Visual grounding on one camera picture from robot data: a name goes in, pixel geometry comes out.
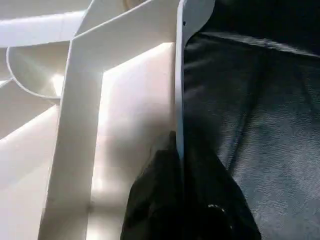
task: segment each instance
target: black cloth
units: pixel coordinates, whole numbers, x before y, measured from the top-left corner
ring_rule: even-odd
[[[320,239],[319,55],[317,0],[216,0],[184,51],[185,141],[208,135],[264,240]]]
[[[156,152],[131,188],[121,240],[260,239],[241,190],[201,135],[186,142],[184,170],[175,134]]]

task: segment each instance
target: black leather surface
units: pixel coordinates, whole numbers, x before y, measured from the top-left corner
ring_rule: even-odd
[[[319,23],[320,1],[217,0],[184,51],[185,140],[210,135],[262,239],[320,239]]]

